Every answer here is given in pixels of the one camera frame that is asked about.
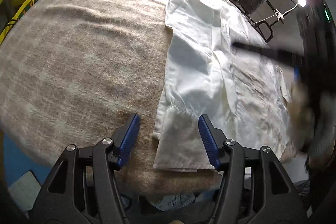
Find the brown blanket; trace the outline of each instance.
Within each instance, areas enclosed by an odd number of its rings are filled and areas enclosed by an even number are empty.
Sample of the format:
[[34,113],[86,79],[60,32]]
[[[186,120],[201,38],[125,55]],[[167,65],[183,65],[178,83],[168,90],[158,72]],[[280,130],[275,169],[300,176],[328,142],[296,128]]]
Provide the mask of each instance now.
[[118,178],[141,193],[181,193],[218,185],[211,170],[152,168],[151,139],[172,33],[168,0],[39,0],[0,48],[0,119],[35,161],[52,166],[71,143],[96,144],[130,112],[138,141]]

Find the green light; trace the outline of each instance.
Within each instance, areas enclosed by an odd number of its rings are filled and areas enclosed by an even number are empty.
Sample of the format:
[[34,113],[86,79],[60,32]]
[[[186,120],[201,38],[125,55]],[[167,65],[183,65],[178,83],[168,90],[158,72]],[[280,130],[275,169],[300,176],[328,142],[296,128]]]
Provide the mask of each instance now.
[[329,16],[328,16],[327,10],[324,10],[324,11],[325,11],[325,15],[326,15],[327,18],[328,18],[328,21],[330,22],[330,18],[329,18]]

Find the blue floor mat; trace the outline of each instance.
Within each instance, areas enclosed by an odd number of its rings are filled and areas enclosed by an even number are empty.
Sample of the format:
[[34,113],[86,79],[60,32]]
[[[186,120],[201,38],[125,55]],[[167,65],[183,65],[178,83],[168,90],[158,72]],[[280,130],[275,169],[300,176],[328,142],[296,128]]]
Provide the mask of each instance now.
[[50,167],[39,165],[23,154],[6,134],[3,140],[3,158],[7,186],[10,186],[29,170],[34,173],[42,185],[51,170]]

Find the silver screw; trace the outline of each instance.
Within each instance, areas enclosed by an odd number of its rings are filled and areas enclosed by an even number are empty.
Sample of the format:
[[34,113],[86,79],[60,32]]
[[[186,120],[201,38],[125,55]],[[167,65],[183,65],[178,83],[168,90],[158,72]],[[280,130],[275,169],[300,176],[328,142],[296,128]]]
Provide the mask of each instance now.
[[262,147],[262,150],[263,150],[263,152],[265,152],[265,153],[270,153],[270,152],[271,152],[271,149],[270,149],[268,146],[263,146],[263,147]]
[[236,144],[236,141],[234,139],[226,139],[226,144],[227,145],[235,145]]
[[70,145],[67,146],[67,150],[68,150],[68,151],[73,151],[75,148],[76,148],[76,147],[75,147],[74,144],[70,144]]
[[108,144],[111,144],[111,143],[112,143],[112,139],[111,138],[105,138],[105,139],[103,139],[103,144],[108,145]]

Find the yellow frame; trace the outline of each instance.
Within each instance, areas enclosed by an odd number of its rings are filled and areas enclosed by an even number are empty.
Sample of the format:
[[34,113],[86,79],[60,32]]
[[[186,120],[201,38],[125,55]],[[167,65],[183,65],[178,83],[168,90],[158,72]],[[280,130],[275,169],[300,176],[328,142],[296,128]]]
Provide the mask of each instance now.
[[[19,3],[19,2],[22,2],[22,0],[15,0],[13,1],[13,3]],[[30,6],[32,7],[34,5],[34,0],[26,0],[23,2],[23,4],[21,5],[21,7],[19,8],[19,10],[16,12],[16,14],[12,17],[12,20],[17,20],[20,16],[21,13],[25,14],[26,11],[25,11],[25,8],[26,6],[30,4]],[[6,34],[10,31],[10,29],[12,28],[13,26],[7,26],[4,28],[4,30],[2,31],[2,33],[0,34],[0,45],[1,43],[3,42],[3,40],[5,39],[6,37]]]

